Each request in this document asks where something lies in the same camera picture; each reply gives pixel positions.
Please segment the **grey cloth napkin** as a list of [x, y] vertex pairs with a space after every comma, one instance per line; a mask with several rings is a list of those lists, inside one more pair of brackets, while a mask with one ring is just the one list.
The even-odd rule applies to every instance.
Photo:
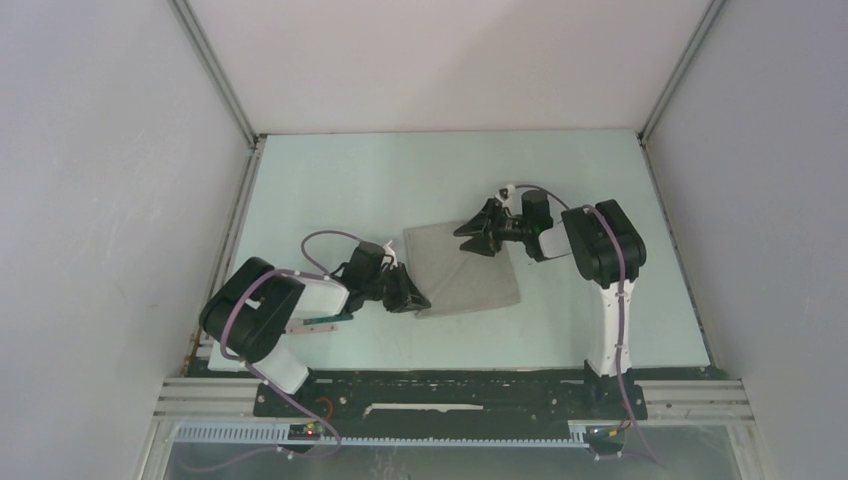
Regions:
[[521, 301], [507, 250], [494, 257], [462, 251], [453, 235], [461, 223], [443, 222], [404, 231], [407, 270], [431, 307], [415, 314], [430, 319], [511, 307]]

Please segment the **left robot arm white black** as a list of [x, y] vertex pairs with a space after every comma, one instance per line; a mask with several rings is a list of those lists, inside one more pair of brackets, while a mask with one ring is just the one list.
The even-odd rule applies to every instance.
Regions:
[[282, 340], [291, 322], [313, 327], [319, 320], [341, 320], [368, 302], [393, 314], [431, 306], [390, 246], [361, 241], [329, 273], [277, 269], [249, 258], [207, 301], [198, 323], [224, 358], [277, 386], [278, 404], [299, 417], [314, 408], [316, 390], [307, 383], [309, 367]]

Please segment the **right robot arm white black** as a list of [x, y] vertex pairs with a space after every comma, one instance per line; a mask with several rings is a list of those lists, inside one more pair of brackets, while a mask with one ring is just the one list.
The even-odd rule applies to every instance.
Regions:
[[571, 257], [600, 296], [601, 320], [588, 367], [600, 378], [632, 368], [630, 303], [647, 249], [616, 200], [571, 208], [541, 186], [508, 184], [453, 235], [463, 240], [462, 251], [481, 256], [494, 257], [505, 242], [516, 242], [536, 262]]

